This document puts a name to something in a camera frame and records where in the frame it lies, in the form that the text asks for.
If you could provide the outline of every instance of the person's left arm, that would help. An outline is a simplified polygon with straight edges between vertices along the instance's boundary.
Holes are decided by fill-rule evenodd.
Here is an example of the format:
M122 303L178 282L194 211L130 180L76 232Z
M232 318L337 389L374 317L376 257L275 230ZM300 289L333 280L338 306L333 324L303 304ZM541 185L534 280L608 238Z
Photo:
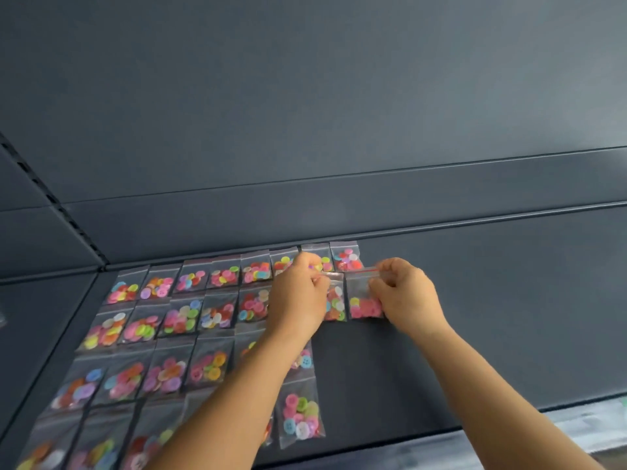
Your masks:
M275 278L266 331L147 470L252 466L283 379L326 313L329 279L310 264L320 264L320 258L302 252Z

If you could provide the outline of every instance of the person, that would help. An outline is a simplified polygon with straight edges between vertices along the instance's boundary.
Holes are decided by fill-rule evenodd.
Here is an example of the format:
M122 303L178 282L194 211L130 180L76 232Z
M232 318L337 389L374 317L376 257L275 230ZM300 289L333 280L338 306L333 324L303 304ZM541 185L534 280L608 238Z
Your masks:
M252 466L279 387L325 316L329 279L309 267L317 264L317 255L302 252L275 279L261 339L147 469ZM451 328L422 270L399 258L377 268L372 294L426 357L486 470L601 468Z

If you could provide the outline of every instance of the person's right arm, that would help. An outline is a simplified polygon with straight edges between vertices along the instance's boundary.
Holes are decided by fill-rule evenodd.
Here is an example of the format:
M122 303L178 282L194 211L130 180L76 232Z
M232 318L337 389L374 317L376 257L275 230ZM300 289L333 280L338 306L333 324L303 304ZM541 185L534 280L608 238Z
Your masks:
M435 286L403 259L380 262L370 287L420 348L486 470L602 467L509 386L444 318Z

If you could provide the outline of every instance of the person's left hand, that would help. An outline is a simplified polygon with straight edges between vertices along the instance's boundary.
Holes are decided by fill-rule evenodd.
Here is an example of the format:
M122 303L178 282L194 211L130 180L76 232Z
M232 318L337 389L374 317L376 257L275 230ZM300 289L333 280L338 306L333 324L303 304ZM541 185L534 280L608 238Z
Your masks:
M266 329L294 337L304 347L327 312L330 280L309 265L322 261L316 254L301 252L286 271L274 278L270 290Z

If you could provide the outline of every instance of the hand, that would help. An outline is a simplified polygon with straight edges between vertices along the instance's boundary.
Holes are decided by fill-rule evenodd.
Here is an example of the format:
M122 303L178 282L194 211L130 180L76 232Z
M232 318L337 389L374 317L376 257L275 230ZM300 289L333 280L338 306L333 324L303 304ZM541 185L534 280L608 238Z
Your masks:
M370 289L396 328L415 341L450 329L435 286L422 270L399 258L382 260L376 267L380 278L370 280Z
M301 252L291 267L274 279L268 304L269 332L298 339L303 347L316 332L327 312L330 280L309 265L321 263L316 254Z

